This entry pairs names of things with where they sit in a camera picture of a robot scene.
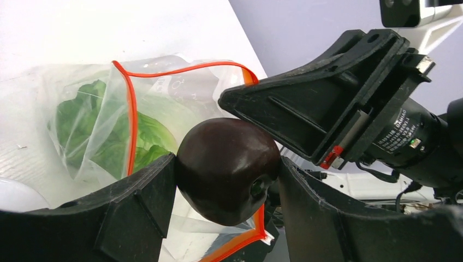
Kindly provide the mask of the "clear orange-zip bag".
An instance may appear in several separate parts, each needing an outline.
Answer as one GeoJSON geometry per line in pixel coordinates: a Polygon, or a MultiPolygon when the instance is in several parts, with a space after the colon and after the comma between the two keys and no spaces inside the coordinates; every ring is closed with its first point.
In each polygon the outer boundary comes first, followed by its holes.
{"type": "MultiPolygon", "coordinates": [[[[128,174],[176,153],[196,124],[224,116],[217,100],[225,89],[258,82],[252,71],[235,62],[188,62],[177,55],[107,65],[53,65],[42,69],[40,76],[48,102],[47,123],[58,104],[75,98],[84,84],[102,80],[107,92],[124,88],[132,125],[128,174]]],[[[118,180],[76,181],[106,186],[118,180]]],[[[265,229],[264,218],[261,207],[238,225],[219,225],[201,217],[176,190],[169,235],[157,261],[261,261],[278,235],[275,227],[265,229]]]]}

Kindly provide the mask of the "green lettuce head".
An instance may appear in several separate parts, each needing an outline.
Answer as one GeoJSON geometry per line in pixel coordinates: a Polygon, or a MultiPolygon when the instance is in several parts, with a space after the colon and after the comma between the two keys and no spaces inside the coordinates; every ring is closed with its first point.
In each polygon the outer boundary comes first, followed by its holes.
{"type": "Polygon", "coordinates": [[[119,180],[127,176],[132,125],[121,87],[106,91],[96,80],[80,86],[73,99],[56,107],[47,128],[75,180],[119,180]]]}

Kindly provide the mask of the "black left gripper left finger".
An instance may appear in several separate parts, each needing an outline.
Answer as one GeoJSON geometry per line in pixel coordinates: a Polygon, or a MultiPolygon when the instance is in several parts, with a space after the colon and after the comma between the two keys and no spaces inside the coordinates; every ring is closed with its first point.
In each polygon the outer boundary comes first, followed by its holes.
{"type": "Polygon", "coordinates": [[[55,209],[1,212],[1,261],[157,261],[175,199],[175,156],[55,209]]]}

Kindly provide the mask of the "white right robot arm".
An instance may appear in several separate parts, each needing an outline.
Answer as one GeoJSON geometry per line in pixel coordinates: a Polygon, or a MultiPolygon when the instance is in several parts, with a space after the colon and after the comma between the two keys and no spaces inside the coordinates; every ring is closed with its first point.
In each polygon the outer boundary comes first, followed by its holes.
{"type": "Polygon", "coordinates": [[[404,175],[454,203],[462,148],[411,99],[434,65],[391,29],[352,29],[312,62],[225,90],[218,104],[318,167],[351,162],[388,183],[404,175]]]}

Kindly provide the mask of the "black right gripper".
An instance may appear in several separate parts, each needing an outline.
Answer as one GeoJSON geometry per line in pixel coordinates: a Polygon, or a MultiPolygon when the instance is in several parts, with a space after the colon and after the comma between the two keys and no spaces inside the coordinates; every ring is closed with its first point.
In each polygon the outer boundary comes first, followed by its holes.
{"type": "Polygon", "coordinates": [[[225,90],[221,109],[323,169],[400,160],[419,121],[409,96],[435,66],[391,29],[347,30],[312,62],[225,90]]]}

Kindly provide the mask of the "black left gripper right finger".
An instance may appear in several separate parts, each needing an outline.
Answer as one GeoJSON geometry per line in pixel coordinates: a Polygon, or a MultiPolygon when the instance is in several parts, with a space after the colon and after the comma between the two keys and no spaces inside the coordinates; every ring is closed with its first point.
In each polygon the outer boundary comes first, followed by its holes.
{"type": "Polygon", "coordinates": [[[404,215],[370,207],[282,157],[279,191],[291,261],[462,261],[462,208],[404,215]]]}

